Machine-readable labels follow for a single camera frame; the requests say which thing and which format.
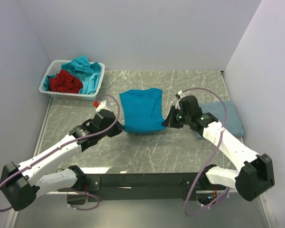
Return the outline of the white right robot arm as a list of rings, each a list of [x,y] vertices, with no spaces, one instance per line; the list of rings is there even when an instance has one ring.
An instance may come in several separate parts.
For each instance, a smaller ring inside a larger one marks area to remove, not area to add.
[[[216,146],[234,164],[235,169],[225,169],[207,163],[200,170],[194,184],[209,190],[214,185],[236,189],[240,196],[252,201],[275,185],[273,161],[267,154],[260,155],[233,136],[211,113],[203,113],[193,95],[176,96],[178,103],[171,106],[165,127],[180,129],[188,125],[204,139]]]

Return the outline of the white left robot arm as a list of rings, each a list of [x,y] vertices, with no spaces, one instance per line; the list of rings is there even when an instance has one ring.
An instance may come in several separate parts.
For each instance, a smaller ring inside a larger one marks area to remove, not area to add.
[[[18,165],[12,161],[4,165],[0,190],[15,211],[25,209],[36,198],[51,191],[63,188],[82,190],[86,185],[86,175],[78,166],[52,174],[48,171],[65,159],[96,145],[102,138],[114,137],[123,130],[114,113],[102,109],[36,157]]]

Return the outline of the bright blue t shirt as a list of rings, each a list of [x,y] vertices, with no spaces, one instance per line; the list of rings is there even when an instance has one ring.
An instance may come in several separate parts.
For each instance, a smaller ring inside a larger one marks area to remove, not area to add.
[[[152,133],[164,130],[162,126],[162,90],[128,90],[120,93],[124,113],[124,128],[128,133]]]

